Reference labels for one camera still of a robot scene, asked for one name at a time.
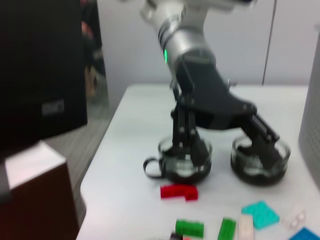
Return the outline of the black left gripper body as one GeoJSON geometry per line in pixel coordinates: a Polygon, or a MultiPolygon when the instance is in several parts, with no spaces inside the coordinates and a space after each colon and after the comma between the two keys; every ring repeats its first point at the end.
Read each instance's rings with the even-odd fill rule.
{"type": "Polygon", "coordinates": [[[257,107],[233,95],[209,58],[185,54],[178,59],[175,79],[180,87],[176,101],[193,112],[197,127],[208,130],[239,128],[257,107]]]}

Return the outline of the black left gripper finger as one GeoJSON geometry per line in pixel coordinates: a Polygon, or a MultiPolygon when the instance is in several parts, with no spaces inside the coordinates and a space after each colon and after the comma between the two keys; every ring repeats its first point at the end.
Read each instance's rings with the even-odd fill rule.
{"type": "Polygon", "coordinates": [[[281,161],[275,143],[279,135],[258,114],[240,118],[240,127],[251,139],[251,146],[240,147],[240,151],[249,157],[257,157],[265,170],[271,170],[281,161]]]}
{"type": "Polygon", "coordinates": [[[171,154],[175,157],[189,155],[198,172],[211,170],[211,147],[196,129],[195,113],[177,103],[171,112],[173,119],[171,154]]]}

